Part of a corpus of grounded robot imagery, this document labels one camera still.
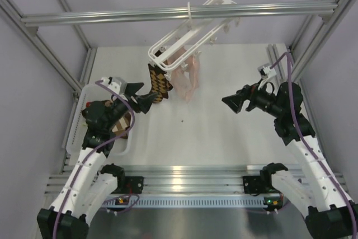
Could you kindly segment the brown yellow argyle sock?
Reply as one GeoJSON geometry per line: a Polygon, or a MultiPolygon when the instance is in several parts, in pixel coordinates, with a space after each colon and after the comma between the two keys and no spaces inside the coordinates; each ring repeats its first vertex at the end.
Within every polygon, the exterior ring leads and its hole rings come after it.
{"type": "Polygon", "coordinates": [[[169,92],[173,89],[173,86],[165,77],[165,72],[158,66],[152,66],[148,64],[151,88],[149,93],[156,93],[156,98],[153,103],[158,104],[164,99],[169,98],[169,92]]]}

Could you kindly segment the brown beige striped sock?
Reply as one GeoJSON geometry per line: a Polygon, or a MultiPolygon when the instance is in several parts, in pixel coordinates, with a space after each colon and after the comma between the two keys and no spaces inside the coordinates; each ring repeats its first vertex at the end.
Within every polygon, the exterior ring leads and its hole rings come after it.
{"type": "Polygon", "coordinates": [[[121,139],[128,139],[128,133],[124,134],[130,127],[131,114],[127,112],[122,118],[120,118],[112,129],[115,136],[121,136],[121,139]]]}

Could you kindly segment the white plastic clip hanger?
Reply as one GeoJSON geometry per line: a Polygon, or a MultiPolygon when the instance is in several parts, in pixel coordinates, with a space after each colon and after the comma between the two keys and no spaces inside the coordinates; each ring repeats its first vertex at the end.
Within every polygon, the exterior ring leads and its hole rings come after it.
{"type": "Polygon", "coordinates": [[[214,43],[218,32],[228,32],[232,21],[237,24],[240,22],[240,17],[236,15],[219,16],[222,12],[220,9],[206,15],[205,8],[232,7],[236,4],[233,0],[207,0],[196,12],[196,7],[188,2],[185,12],[187,19],[149,48],[149,65],[158,67],[167,79],[171,79],[173,71],[177,68],[187,70],[188,64],[185,61],[200,55],[201,46],[214,43]]]}

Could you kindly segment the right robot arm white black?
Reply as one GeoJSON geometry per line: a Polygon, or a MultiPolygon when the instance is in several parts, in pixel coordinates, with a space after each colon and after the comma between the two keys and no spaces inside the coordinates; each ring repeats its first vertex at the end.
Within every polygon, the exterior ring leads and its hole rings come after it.
{"type": "Polygon", "coordinates": [[[279,191],[300,212],[312,238],[357,238],[357,203],[348,195],[329,167],[313,127],[301,112],[303,95],[296,83],[284,82],[277,93],[259,83],[245,85],[222,101],[239,113],[260,109],[274,117],[274,127],[295,157],[308,182],[304,187],[282,163],[270,163],[260,171],[261,186],[279,191]]]}

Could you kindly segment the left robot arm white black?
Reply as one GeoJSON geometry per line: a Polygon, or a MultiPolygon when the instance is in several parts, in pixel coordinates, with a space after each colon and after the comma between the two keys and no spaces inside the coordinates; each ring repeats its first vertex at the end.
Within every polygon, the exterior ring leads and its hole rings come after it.
{"type": "Polygon", "coordinates": [[[138,95],[142,82],[115,78],[96,81],[111,94],[110,100],[91,101],[81,114],[87,131],[76,165],[48,209],[40,209],[37,223],[42,238],[86,238],[91,222],[107,197],[126,188],[125,170],[105,162],[118,136],[112,131],[126,114],[134,124],[136,113],[146,114],[156,92],[138,95]]]}

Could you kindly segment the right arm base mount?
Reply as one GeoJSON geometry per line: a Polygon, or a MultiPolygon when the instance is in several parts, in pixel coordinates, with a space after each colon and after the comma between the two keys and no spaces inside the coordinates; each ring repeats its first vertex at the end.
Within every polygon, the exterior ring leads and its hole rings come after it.
{"type": "Polygon", "coordinates": [[[266,193],[265,182],[260,176],[243,176],[242,180],[245,194],[258,196],[266,193]]]}

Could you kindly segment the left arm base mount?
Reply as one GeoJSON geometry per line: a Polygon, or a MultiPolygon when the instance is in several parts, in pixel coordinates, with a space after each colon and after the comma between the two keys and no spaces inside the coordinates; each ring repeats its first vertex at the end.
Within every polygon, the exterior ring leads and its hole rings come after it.
{"type": "Polygon", "coordinates": [[[119,194],[141,194],[144,187],[144,177],[126,176],[119,194]]]}

